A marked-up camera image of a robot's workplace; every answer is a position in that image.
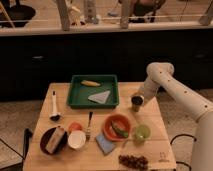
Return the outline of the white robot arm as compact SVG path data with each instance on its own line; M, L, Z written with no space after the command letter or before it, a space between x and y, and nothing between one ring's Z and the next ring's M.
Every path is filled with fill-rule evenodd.
M213 171L213 102L176 80L171 63L150 63L146 72L147 78L138 90L144 97L144 103L155 97L158 89L163 87L176 102L183 105L197 122L191 171Z

